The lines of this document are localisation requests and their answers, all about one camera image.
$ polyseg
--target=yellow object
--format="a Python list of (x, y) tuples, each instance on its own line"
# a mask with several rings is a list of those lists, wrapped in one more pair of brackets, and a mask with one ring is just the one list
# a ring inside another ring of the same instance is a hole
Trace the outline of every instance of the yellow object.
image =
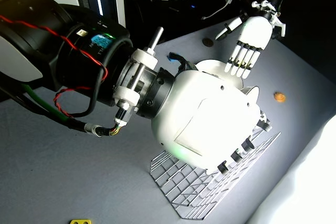
[(286, 96), (281, 92), (275, 92), (274, 93), (274, 99), (277, 102), (285, 102), (286, 101)]
[(70, 224), (92, 224), (91, 220), (72, 220)]

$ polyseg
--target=white clamp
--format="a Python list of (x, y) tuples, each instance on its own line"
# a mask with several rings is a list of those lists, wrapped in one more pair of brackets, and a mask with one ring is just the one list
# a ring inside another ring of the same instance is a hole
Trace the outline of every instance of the white clamp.
[(138, 63), (144, 64), (146, 67), (150, 69), (154, 69), (157, 60), (155, 57), (151, 56), (150, 54), (147, 54), (145, 51), (142, 51), (140, 49), (137, 49), (133, 54), (132, 54), (133, 60), (135, 60)]
[(140, 95), (134, 90), (129, 88), (118, 86), (116, 91), (113, 94), (115, 103), (117, 104), (119, 100), (127, 102), (131, 106), (136, 106), (140, 99)]

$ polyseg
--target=brown round object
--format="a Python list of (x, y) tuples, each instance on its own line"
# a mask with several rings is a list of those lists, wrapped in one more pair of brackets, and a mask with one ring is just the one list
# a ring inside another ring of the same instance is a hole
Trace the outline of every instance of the brown round object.
[(286, 96), (281, 92), (275, 92), (274, 93), (274, 99), (277, 102), (285, 102), (286, 101)]

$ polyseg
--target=blue label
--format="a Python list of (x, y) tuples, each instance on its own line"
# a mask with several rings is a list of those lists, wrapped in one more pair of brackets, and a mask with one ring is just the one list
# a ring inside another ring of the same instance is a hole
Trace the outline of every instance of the blue label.
[(98, 34), (92, 37), (91, 41), (104, 49), (106, 49), (112, 43), (111, 38), (106, 38), (105, 36), (101, 34)]

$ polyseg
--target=metal wire rack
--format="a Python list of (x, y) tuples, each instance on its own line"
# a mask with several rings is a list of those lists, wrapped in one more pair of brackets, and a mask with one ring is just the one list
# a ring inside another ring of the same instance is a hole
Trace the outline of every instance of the metal wire rack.
[(205, 170), (185, 164), (166, 151), (152, 160), (150, 174), (181, 218), (203, 220), (279, 135), (280, 132), (245, 153), (240, 163), (230, 165), (226, 175), (219, 170), (207, 175)]

